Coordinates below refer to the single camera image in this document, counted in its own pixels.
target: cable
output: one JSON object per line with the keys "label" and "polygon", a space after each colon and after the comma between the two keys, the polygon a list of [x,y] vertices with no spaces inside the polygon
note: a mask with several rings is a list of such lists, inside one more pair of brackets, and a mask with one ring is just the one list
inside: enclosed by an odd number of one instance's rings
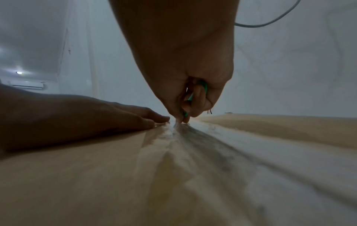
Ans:
{"label": "cable", "polygon": [[263,23],[263,24],[258,24],[258,25],[246,25],[246,24],[241,24],[241,23],[234,23],[235,26],[238,27],[242,27],[242,28],[261,28],[261,27],[265,27],[267,25],[270,25],[274,22],[277,22],[278,20],[280,20],[281,18],[283,18],[284,16],[286,16],[288,13],[290,13],[293,9],[295,9],[295,7],[300,3],[301,0],[297,0],[296,3],[285,13],[283,13],[281,16],[279,16],[278,18],[276,18],[275,20],[272,20],[268,23]]}

